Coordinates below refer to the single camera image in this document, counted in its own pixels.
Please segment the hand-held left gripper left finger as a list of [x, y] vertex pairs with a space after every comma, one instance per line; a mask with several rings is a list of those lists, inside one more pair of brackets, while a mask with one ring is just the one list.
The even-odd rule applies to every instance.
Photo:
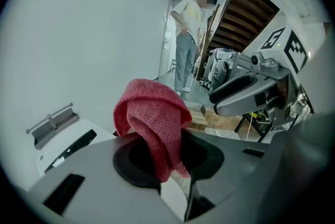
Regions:
[[151, 175], [140, 136], [88, 145], [51, 169], [30, 190], [51, 222], [65, 224], [181, 224]]

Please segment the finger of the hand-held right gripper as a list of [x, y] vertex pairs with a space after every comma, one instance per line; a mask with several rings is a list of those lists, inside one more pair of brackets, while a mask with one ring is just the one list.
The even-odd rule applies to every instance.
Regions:
[[231, 117], [255, 112], [267, 106], [272, 100], [270, 89], [277, 81], [261, 75], [239, 75], [213, 91], [209, 100], [214, 104], [216, 114]]

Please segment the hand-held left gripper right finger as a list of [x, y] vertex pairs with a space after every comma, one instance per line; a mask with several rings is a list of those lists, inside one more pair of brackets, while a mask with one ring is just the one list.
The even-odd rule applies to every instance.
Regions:
[[224, 202], [262, 160], [268, 146], [182, 131], [182, 162], [191, 177], [184, 219], [192, 220]]

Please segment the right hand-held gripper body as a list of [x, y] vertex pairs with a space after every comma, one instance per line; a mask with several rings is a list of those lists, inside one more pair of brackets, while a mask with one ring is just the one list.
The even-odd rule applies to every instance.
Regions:
[[273, 31], [250, 56], [250, 71], [272, 83], [265, 90], [266, 106], [262, 110], [273, 126], [296, 121], [302, 113], [294, 105], [304, 93], [298, 74], [307, 61], [303, 44], [289, 26]]

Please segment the white toilet lid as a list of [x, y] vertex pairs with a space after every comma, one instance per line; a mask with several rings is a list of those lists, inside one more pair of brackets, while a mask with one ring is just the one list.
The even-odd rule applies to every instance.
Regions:
[[[96, 135], [92, 140], [88, 140], [85, 143], [86, 145], [99, 143], [116, 137], [112, 133], [85, 119], [79, 119], [63, 129], [58, 128], [58, 133], [37, 151], [36, 164], [39, 175], [43, 177], [48, 170], [61, 164], [66, 159], [66, 155], [72, 153], [70, 149], [71, 145], [78, 139], [84, 137], [90, 130], [93, 130]], [[187, 208], [187, 199], [185, 197], [187, 192], [187, 180], [180, 178], [177, 173], [173, 172], [168, 181], [161, 186], [162, 200], [176, 214], [178, 219], [184, 221]]]

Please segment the pink cloth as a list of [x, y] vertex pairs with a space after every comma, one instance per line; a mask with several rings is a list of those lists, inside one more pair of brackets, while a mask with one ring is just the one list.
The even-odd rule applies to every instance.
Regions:
[[170, 87], [149, 79], [130, 81], [114, 108], [113, 121], [120, 136], [133, 130], [144, 138], [155, 176], [162, 183], [172, 172], [190, 177], [181, 160], [181, 146], [182, 129], [192, 122], [192, 116]]

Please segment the black appliance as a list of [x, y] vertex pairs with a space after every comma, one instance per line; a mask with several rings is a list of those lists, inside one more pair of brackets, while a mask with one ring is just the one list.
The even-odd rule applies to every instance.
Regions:
[[204, 73], [204, 80], [210, 94], [230, 79], [239, 54], [239, 52], [227, 48], [217, 48], [210, 51]]

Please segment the wooden slat platform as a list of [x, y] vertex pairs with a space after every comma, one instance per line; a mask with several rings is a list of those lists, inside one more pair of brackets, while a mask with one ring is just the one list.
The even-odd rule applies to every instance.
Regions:
[[270, 0], [225, 0], [205, 23], [194, 60], [199, 84], [211, 87], [211, 70], [223, 50], [241, 53], [264, 30], [280, 9]]

